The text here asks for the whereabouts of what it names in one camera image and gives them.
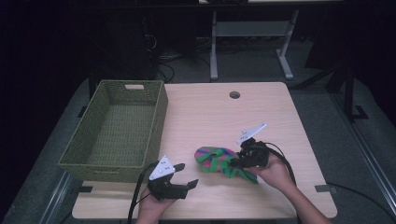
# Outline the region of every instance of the background desk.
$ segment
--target background desk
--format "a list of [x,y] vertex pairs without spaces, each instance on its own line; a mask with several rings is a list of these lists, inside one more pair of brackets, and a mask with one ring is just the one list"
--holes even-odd
[[[327,217],[335,217],[330,192],[306,137],[289,91],[283,83],[211,83],[165,85],[169,105],[163,127],[160,157],[173,164],[184,162],[172,183],[186,184],[199,178],[186,200],[178,200],[163,219],[256,219],[294,217],[290,202],[276,189],[260,182],[200,171],[193,157],[199,147],[227,147],[239,151],[236,139],[242,130],[267,123],[257,140],[279,146],[289,160],[299,189]],[[239,99],[230,97],[240,93]],[[75,218],[127,218],[134,184],[86,181],[92,192],[80,193]]]

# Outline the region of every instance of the basket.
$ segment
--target basket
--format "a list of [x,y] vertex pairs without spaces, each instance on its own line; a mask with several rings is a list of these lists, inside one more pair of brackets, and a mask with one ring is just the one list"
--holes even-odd
[[162,81],[101,81],[59,165],[83,180],[136,182],[158,160],[167,105]]

